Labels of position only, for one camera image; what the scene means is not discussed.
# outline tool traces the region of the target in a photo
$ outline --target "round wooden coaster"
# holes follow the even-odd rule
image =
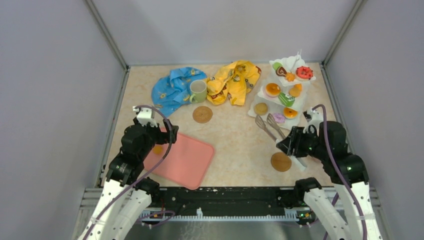
[[[284,152],[277,152],[271,157],[271,165],[275,170],[285,172],[292,167],[292,160]]]
[[[200,124],[209,122],[212,115],[212,110],[207,106],[199,106],[193,111],[193,119]]]

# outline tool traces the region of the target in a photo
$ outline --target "yellow cloth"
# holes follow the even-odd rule
[[[221,67],[212,78],[206,79],[206,98],[214,105],[229,98],[231,105],[243,106],[246,94],[255,86],[261,69],[250,61],[239,60]]]

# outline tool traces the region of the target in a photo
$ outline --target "beige table surface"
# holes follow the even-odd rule
[[[308,90],[305,110],[317,104],[324,104],[327,108],[328,120],[335,120],[320,66],[318,63],[309,63],[308,65],[313,69],[316,80],[312,82],[312,87]],[[211,77],[221,66],[221,64],[214,64],[188,67],[202,70],[208,77]],[[131,67],[119,116],[116,119],[106,172],[110,161],[119,152],[124,129],[133,124],[135,113],[132,107],[152,104],[151,91],[157,80],[167,76],[170,70],[181,67],[187,67],[187,65]],[[261,77],[253,91],[247,95],[244,106],[231,105],[228,100],[217,106],[205,101],[183,105],[169,117],[173,125],[179,126],[179,133],[209,143],[215,148],[215,155],[201,186],[288,187],[294,186],[296,180],[308,177],[315,177],[322,186],[332,185],[330,177],[325,174],[320,161],[312,157],[305,159],[308,165],[305,171],[300,171],[294,164],[286,172],[278,172],[271,166],[271,156],[279,150],[275,147],[274,141],[256,126],[255,119],[247,115],[255,94],[260,89],[261,81],[266,79],[271,71],[269,64],[258,64],[258,67],[262,69]],[[213,111],[212,119],[205,124],[197,123],[192,118],[193,110],[201,105],[208,106]],[[157,121],[163,126],[160,116]],[[305,125],[306,120],[302,117],[299,126]],[[283,132],[287,135],[289,130],[283,129]],[[150,177],[162,187],[179,186],[153,173]]]

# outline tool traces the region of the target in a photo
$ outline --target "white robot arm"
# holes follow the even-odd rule
[[[322,162],[324,171],[340,196],[347,223],[326,199],[315,178],[296,182],[294,189],[297,199],[309,205],[332,240],[381,240],[383,238],[371,205],[365,164],[359,156],[348,152],[345,128],[339,122],[327,122],[325,107],[319,107],[323,107],[323,115],[315,110],[316,107],[304,112],[308,126],[294,126],[287,138],[276,146],[288,156],[312,156]]]
[[[133,111],[137,114],[134,125],[124,131],[122,147],[109,164],[99,202],[78,240],[123,240],[151,204],[152,194],[159,191],[157,182],[150,178],[138,179],[138,176],[144,169],[144,159],[156,144],[170,147],[175,143],[178,126],[172,126],[163,116],[167,132],[161,132],[149,106],[135,106]],[[129,201],[121,209],[129,191],[132,191]]]

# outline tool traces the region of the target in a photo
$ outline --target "pink tray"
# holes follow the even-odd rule
[[[144,160],[144,168],[150,170],[165,154],[168,144],[162,145],[163,152],[155,154],[152,151]],[[204,142],[178,133],[176,142],[165,160],[153,173],[180,184],[190,190],[197,189],[205,177],[214,148]]]

